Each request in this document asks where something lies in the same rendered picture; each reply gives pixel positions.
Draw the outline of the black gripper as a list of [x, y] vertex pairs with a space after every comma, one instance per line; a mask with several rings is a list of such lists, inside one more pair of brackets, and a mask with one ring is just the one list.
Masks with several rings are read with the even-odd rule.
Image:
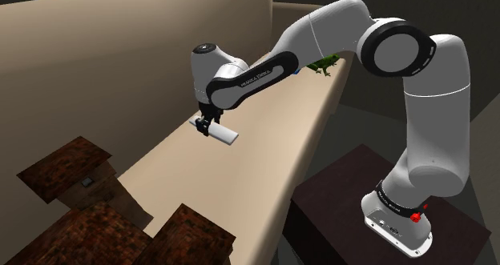
[[204, 136], [209, 136], [209, 127], [211, 122], [220, 122], [220, 117], [224, 113], [223, 109], [214, 106], [211, 103], [199, 102], [201, 117], [196, 120], [196, 129]]

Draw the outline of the white bar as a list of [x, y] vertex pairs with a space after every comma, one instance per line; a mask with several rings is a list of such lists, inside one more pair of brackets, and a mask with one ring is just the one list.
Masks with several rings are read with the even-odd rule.
[[[190, 124], [196, 126], [196, 120], [200, 118], [199, 115], [195, 115], [189, 119]], [[214, 139], [218, 139], [223, 143], [232, 145], [234, 141], [238, 138], [239, 134], [233, 130], [228, 129], [225, 126], [220, 125], [216, 122], [211, 122], [209, 127], [209, 136]]]

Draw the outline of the beige sofa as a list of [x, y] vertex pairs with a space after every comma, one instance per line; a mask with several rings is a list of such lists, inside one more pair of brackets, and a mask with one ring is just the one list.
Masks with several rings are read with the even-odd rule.
[[312, 11], [273, 0], [36, 0], [0, 6], [0, 265], [67, 212], [18, 174], [82, 136], [107, 151], [155, 235], [186, 204], [236, 237], [232, 265], [270, 263], [289, 199], [347, 79], [304, 70], [227, 111], [226, 145], [197, 113], [203, 42], [253, 63]]

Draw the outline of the green frog figure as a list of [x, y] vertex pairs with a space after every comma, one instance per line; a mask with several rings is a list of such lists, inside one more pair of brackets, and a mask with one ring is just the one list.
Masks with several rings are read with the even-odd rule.
[[331, 55], [325, 56], [324, 58], [317, 60], [311, 64], [308, 64], [307, 67], [310, 70], [313, 70], [317, 74], [323, 73], [324, 76], [330, 76], [330, 73], [327, 71], [327, 69], [330, 66], [335, 66], [336, 62], [339, 59], [340, 59], [340, 56], [338, 54], [331, 54]]

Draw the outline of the dark brown wooden side table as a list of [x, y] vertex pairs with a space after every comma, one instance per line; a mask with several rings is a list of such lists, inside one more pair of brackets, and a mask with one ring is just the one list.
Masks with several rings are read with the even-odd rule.
[[235, 236], [185, 204], [146, 234], [152, 217], [109, 158], [79, 136], [18, 173], [45, 203], [70, 210], [4, 265], [231, 265]]

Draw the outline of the dark robot stand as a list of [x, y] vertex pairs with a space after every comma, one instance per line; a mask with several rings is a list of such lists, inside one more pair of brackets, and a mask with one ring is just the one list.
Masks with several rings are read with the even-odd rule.
[[365, 225], [361, 199], [392, 167], [360, 145], [296, 187], [283, 235], [304, 265], [479, 265], [490, 231], [444, 199], [426, 201], [433, 242], [416, 259]]

